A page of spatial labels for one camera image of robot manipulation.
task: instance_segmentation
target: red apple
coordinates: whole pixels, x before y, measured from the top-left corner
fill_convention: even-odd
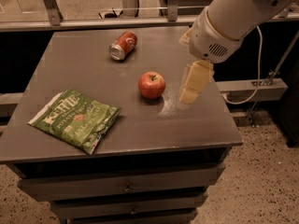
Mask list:
[[[143,97],[153,100],[163,94],[166,84],[164,78],[159,73],[150,71],[140,77],[138,88]]]

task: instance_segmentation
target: green chip bag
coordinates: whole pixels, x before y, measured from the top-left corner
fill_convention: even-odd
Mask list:
[[[92,154],[120,112],[71,89],[53,97],[28,123]]]

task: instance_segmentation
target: red can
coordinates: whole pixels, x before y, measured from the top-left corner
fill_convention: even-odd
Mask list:
[[[117,61],[122,61],[137,45],[137,36],[133,32],[123,33],[109,47],[110,56]]]

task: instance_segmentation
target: power cord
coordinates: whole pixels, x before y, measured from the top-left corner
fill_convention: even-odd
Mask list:
[[[259,36],[260,36],[260,47],[259,47],[259,56],[258,56],[258,80],[257,80],[257,83],[256,83],[256,87],[255,87],[255,90],[253,92],[253,94],[247,98],[246,100],[244,101],[240,101],[240,102],[232,102],[232,101],[229,101],[228,100],[228,97],[227,97],[227,93],[224,93],[222,95],[224,101],[228,104],[231,104],[231,105],[242,105],[244,104],[245,102],[248,102],[255,94],[256,92],[258,91],[259,89],[259,86],[260,86],[260,75],[261,75],[261,56],[262,56],[262,46],[263,46],[263,35],[262,35],[262,32],[261,32],[261,29],[259,26],[256,27],[258,32],[259,32]]]

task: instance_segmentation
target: cable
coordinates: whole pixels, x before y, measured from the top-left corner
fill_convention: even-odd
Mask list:
[[[256,29],[258,30],[259,35],[260,35],[260,47],[259,47],[259,56],[258,56],[258,80],[257,80],[257,84],[256,84],[256,87],[255,87],[255,90],[254,90],[253,94],[249,98],[247,98],[244,101],[240,101],[240,102],[229,101],[227,99],[227,95],[223,94],[222,97],[225,100],[225,102],[228,103],[228,104],[231,104],[231,105],[242,105],[245,102],[249,101],[256,94],[256,92],[259,89],[259,86],[260,86],[260,75],[261,75],[261,56],[262,56],[262,46],[263,46],[263,35],[262,35],[261,29],[260,29],[259,26],[257,26]]]

